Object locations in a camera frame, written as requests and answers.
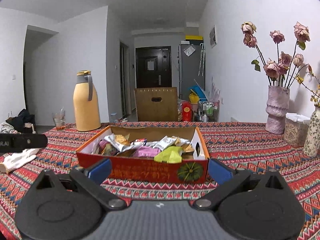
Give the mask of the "orange cardboard snack box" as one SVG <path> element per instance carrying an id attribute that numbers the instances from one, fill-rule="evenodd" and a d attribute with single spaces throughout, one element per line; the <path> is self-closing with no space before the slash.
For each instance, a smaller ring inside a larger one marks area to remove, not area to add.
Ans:
<path id="1" fill-rule="evenodd" d="M 114 179 L 148 181 L 152 183 L 204 183 L 207 176 L 209 153 L 198 127 L 143 127 L 142 122 L 129 122 L 128 126 L 107 126 L 83 145 L 76 149 L 79 165 L 88 168 L 101 159 L 111 160 Z M 129 141 L 147 139 L 159 141 L 164 136 L 173 135 L 191 141 L 193 153 L 182 155 L 182 162 L 167 164 L 156 162 L 153 158 L 134 157 L 134 150 L 114 156 L 93 154 L 96 142 L 111 134 L 129 135 Z"/>

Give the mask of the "cookie snack packet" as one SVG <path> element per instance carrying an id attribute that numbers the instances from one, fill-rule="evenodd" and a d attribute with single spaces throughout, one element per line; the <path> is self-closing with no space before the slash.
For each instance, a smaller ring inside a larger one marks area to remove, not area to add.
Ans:
<path id="1" fill-rule="evenodd" d="M 194 148 L 193 148 L 191 142 L 187 139 L 175 137 L 174 145 L 177 147 L 181 147 L 183 153 L 193 153 L 194 152 Z"/>

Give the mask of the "pink textured vase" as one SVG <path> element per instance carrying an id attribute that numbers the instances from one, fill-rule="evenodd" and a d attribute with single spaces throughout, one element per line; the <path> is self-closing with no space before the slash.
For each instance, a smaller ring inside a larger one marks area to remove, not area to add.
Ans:
<path id="1" fill-rule="evenodd" d="M 280 86 L 269 86 L 266 103 L 268 114 L 266 130 L 273 134 L 283 134 L 285 118 L 289 111 L 290 90 Z"/>

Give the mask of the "wooden chair back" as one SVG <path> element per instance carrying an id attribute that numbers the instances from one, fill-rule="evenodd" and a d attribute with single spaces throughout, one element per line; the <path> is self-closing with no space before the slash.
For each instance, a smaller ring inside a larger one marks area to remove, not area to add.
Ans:
<path id="1" fill-rule="evenodd" d="M 135 88 L 138 121 L 177 121 L 176 87 Z"/>

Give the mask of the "green snack packet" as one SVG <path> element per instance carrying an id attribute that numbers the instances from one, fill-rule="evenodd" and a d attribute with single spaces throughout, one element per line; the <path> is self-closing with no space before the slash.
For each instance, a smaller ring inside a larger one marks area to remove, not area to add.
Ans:
<path id="1" fill-rule="evenodd" d="M 182 162 L 183 150 L 179 146 L 169 146 L 154 157 L 155 162 L 178 164 Z"/>

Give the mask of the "white cloth glove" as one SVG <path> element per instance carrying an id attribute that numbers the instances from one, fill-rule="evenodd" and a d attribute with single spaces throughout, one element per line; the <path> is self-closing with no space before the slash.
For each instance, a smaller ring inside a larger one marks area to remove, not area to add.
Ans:
<path id="1" fill-rule="evenodd" d="M 39 150 L 39 148 L 25 149 L 21 153 L 13 153 L 12 155 L 6 156 L 1 162 L 0 172 L 8 174 L 11 171 L 21 168 L 25 164 L 33 161 Z"/>

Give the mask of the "silver cookie packet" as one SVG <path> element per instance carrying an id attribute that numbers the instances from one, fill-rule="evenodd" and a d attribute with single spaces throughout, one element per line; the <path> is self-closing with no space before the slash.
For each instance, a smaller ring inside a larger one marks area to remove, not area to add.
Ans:
<path id="1" fill-rule="evenodd" d="M 109 142 L 118 152 L 124 152 L 132 148 L 129 142 L 130 135 L 111 134 L 104 137 L 104 140 Z"/>

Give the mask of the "red gift box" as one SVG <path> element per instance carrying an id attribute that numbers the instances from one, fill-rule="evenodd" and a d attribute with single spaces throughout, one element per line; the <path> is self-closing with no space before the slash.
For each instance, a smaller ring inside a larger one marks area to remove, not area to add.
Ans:
<path id="1" fill-rule="evenodd" d="M 193 119 L 193 109 L 190 102 L 182 102 L 182 121 L 191 122 Z"/>

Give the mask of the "yellow box on refrigerator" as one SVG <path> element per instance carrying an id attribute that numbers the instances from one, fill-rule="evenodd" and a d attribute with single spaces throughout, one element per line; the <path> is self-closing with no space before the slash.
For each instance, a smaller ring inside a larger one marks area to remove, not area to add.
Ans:
<path id="1" fill-rule="evenodd" d="M 185 36 L 186 40 L 198 40 L 198 41 L 203 41 L 202 36 L 197 36 L 197 35 L 186 35 Z"/>

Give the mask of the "dried pink roses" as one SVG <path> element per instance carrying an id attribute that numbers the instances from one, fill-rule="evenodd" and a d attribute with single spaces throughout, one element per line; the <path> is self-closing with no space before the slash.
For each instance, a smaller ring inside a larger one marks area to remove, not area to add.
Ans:
<path id="1" fill-rule="evenodd" d="M 279 30 L 270 32 L 269 36 L 276 45 L 277 50 L 277 58 L 275 60 L 271 58 L 267 59 L 263 56 L 255 36 L 257 27 L 254 23 L 244 22 L 241 25 L 241 31 L 244 35 L 243 44 L 248 48 L 256 49 L 258 53 L 258 58 L 251 62 L 254 70 L 257 72 L 263 70 L 268 78 L 269 85 L 287 89 L 291 88 L 294 81 L 303 85 L 304 78 L 300 74 L 303 70 L 305 70 L 306 75 L 311 79 L 316 77 L 310 64 L 305 62 L 303 54 L 297 52 L 297 49 L 304 51 L 306 49 L 306 43 L 310 41 L 310 33 L 307 26 L 299 22 L 294 25 L 293 33 L 296 40 L 292 55 L 280 51 L 279 45 L 285 42 L 284 34 Z"/>

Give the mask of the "grey refrigerator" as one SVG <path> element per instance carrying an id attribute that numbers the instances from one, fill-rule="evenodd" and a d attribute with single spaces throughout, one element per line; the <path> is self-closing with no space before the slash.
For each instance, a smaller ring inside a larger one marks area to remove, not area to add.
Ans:
<path id="1" fill-rule="evenodd" d="M 180 44 L 178 46 L 179 98 L 189 100 L 190 87 L 205 87 L 205 74 L 200 71 L 201 46 Z"/>

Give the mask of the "floral ceramic vase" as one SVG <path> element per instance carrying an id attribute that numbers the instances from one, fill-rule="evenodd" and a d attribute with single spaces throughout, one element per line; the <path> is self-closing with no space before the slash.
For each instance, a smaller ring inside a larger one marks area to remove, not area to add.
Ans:
<path id="1" fill-rule="evenodd" d="M 315 107 L 312 113 L 310 123 L 306 135 L 303 152 L 308 157 L 315 157 L 319 150 L 319 136 L 320 136 L 320 123 L 319 123 L 319 107 Z"/>

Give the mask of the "yellow thermos jug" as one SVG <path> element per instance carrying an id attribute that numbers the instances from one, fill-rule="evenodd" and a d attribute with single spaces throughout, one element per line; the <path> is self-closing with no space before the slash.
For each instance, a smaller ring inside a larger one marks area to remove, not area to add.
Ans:
<path id="1" fill-rule="evenodd" d="M 98 95 L 90 70 L 77 72 L 73 105 L 76 129 L 78 131 L 88 132 L 101 127 Z"/>

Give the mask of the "pink snack packet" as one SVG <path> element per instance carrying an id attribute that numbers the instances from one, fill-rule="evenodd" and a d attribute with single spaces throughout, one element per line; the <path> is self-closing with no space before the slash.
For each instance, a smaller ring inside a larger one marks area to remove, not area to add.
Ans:
<path id="1" fill-rule="evenodd" d="M 154 158 L 157 154 L 160 153 L 160 149 L 152 148 L 148 146 L 142 146 L 135 150 L 132 157 L 135 158 Z"/>

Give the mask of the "patterned red tablecloth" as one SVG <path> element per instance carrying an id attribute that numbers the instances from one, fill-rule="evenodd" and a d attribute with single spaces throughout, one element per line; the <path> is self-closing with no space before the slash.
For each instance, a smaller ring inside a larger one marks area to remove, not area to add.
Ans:
<path id="1" fill-rule="evenodd" d="M 209 155 L 226 165 L 263 173 L 275 168 L 284 177 L 305 210 L 305 224 L 300 239 L 319 239 L 319 157 L 310 158 L 302 148 L 287 144 L 282 136 L 268 133 L 263 123 L 214 122 L 196 126 L 204 138 Z M 46 133 L 48 145 L 37 157 L 21 168 L 1 174 L 1 234 L 5 239 L 19 239 L 14 222 L 16 207 L 39 173 L 44 169 L 57 174 L 78 165 L 76 149 L 95 135 L 79 132 L 74 124 L 61 131 Z M 108 179 L 103 187 L 125 200 L 196 199 L 215 189 L 217 184 L 149 184 Z"/>

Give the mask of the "white wall panel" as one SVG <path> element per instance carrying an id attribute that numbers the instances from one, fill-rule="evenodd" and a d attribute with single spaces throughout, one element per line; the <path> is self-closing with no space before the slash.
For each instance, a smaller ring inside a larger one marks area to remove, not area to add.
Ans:
<path id="1" fill-rule="evenodd" d="M 209 42 L 210 46 L 213 48 L 217 45 L 217 40 L 216 40 L 216 27 L 213 26 L 212 29 L 210 30 L 209 33 Z"/>

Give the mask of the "blue plastic bin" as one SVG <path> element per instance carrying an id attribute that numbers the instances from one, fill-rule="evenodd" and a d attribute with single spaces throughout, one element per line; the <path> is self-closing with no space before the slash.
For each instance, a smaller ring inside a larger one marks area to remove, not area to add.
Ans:
<path id="1" fill-rule="evenodd" d="M 207 96 L 205 95 L 203 89 L 200 86 L 198 85 L 191 86 L 189 90 L 195 93 L 199 97 L 200 101 L 208 101 Z"/>

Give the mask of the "glass with drink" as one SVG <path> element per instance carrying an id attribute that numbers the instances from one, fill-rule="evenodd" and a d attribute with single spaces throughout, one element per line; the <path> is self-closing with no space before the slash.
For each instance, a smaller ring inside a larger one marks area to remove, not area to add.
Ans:
<path id="1" fill-rule="evenodd" d="M 57 130 L 65 128 L 65 109 L 63 107 L 57 113 L 52 113 L 52 118 Z"/>

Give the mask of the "white snack packet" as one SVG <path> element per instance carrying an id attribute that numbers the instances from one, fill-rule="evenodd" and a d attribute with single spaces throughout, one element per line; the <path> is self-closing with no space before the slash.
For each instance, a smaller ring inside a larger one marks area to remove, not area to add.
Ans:
<path id="1" fill-rule="evenodd" d="M 158 141 L 152 148 L 156 148 L 160 151 L 165 150 L 166 148 L 172 146 L 177 141 L 177 137 L 163 137 L 160 141 Z"/>

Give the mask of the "black entrance door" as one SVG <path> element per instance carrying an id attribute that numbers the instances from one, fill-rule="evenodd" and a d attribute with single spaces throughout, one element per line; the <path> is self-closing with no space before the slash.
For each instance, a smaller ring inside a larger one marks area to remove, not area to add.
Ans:
<path id="1" fill-rule="evenodd" d="M 172 87 L 171 47 L 136 48 L 136 86 Z"/>

